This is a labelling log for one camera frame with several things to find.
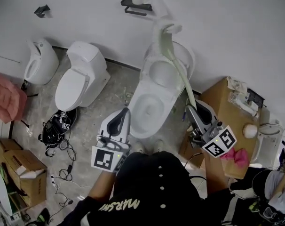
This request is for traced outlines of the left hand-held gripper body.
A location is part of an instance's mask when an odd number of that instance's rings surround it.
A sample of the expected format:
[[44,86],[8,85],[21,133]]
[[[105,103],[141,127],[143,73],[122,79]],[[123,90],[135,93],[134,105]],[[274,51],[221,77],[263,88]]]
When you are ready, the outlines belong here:
[[92,146],[91,167],[107,172],[118,172],[130,154],[129,132],[124,136],[97,135]]

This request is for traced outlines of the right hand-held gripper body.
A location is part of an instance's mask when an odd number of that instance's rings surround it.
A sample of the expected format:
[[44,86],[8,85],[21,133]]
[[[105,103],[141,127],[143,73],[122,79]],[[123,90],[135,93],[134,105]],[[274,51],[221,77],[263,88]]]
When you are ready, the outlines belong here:
[[217,120],[205,132],[194,129],[190,133],[190,142],[193,147],[202,148],[212,157],[219,158],[225,155],[237,143],[237,139],[230,126],[225,126]]

